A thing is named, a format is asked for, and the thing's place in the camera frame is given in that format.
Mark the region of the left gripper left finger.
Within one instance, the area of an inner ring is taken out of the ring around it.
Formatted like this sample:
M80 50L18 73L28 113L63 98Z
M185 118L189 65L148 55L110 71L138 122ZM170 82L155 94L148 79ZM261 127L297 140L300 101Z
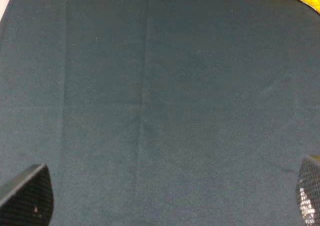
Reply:
M2 226L48 226L54 211L49 168L33 164L0 187Z

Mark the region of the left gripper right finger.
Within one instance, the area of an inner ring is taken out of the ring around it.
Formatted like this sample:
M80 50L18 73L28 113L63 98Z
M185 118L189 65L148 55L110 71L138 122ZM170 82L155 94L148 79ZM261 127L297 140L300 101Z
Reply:
M296 202L306 226L320 224L320 156L306 155L298 172Z

